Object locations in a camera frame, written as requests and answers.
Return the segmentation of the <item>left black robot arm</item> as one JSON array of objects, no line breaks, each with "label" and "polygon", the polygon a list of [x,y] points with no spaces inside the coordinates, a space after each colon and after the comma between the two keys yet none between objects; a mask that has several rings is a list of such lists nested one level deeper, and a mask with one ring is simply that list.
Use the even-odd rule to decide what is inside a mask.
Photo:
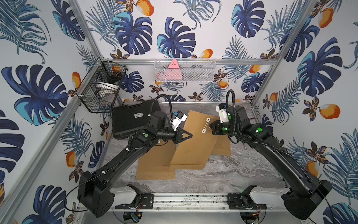
[{"label": "left black robot arm", "polygon": [[193,137],[184,129],[174,130],[172,127],[166,127],[166,120],[166,113],[154,112],[147,125],[129,138],[127,147],[116,157],[96,171],[87,171],[80,177],[77,199],[95,217],[103,216],[113,205],[114,196],[110,190],[114,181],[137,159],[157,145],[159,140],[179,144]]}]

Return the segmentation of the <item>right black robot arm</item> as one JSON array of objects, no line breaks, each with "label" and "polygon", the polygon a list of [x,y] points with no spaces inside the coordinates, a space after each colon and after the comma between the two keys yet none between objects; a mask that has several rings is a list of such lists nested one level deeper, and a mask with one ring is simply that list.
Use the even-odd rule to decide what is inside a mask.
[{"label": "right black robot arm", "polygon": [[332,190],[332,184],[304,170],[263,124],[251,124],[245,108],[221,103],[216,111],[220,119],[209,125],[213,135],[247,143],[271,163],[288,185],[282,189],[251,185],[241,193],[241,201],[250,206],[285,208],[294,217],[307,220]]}]

